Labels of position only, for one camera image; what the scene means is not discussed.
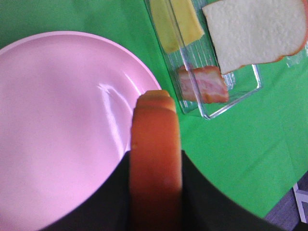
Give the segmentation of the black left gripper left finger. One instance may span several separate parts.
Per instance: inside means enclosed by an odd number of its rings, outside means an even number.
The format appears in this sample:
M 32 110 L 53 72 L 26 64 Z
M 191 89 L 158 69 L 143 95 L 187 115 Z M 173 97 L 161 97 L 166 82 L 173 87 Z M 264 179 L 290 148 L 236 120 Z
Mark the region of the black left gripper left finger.
M 43 231 L 128 231 L 129 152 L 86 201 Z

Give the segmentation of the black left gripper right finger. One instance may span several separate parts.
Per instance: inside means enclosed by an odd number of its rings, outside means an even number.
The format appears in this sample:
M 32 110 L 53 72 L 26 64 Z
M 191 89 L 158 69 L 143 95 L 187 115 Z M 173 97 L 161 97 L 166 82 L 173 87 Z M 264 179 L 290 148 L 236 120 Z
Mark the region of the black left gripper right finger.
M 189 159 L 182 157 L 182 229 L 184 231 L 280 231 L 218 190 Z

